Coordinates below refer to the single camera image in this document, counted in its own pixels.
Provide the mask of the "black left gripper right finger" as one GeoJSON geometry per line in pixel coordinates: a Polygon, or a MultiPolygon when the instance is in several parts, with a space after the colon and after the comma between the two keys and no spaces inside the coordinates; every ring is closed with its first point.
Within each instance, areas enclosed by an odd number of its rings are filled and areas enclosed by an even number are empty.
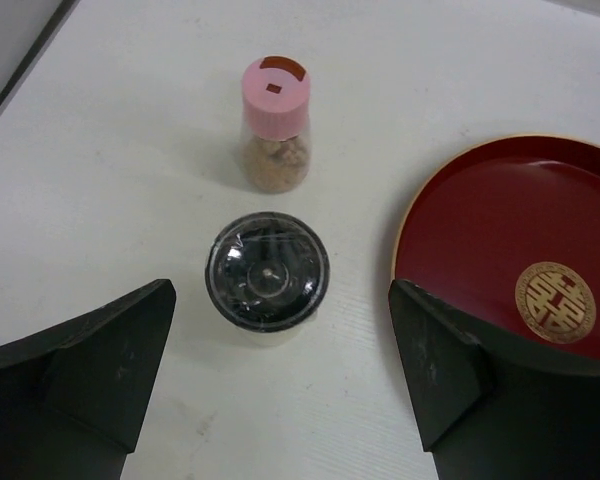
{"type": "Polygon", "coordinates": [[[395,280],[389,307],[423,449],[442,479],[600,479],[600,360],[395,280]]]}

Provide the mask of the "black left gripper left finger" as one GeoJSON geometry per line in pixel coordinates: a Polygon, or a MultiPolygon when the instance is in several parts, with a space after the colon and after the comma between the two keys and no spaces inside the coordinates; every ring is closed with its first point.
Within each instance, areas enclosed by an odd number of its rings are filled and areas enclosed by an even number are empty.
{"type": "Polygon", "coordinates": [[[159,279],[0,346],[0,479],[120,478],[174,310],[159,279]]]}

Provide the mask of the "black-top salt grinder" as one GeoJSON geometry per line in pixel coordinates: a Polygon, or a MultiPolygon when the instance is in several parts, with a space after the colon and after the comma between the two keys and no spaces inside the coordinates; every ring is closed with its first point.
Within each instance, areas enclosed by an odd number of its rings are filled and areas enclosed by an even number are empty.
{"type": "Polygon", "coordinates": [[[251,342],[280,345],[311,321],[330,281],[316,232],[281,212],[242,216],[216,236],[204,279],[216,310],[251,342]]]}

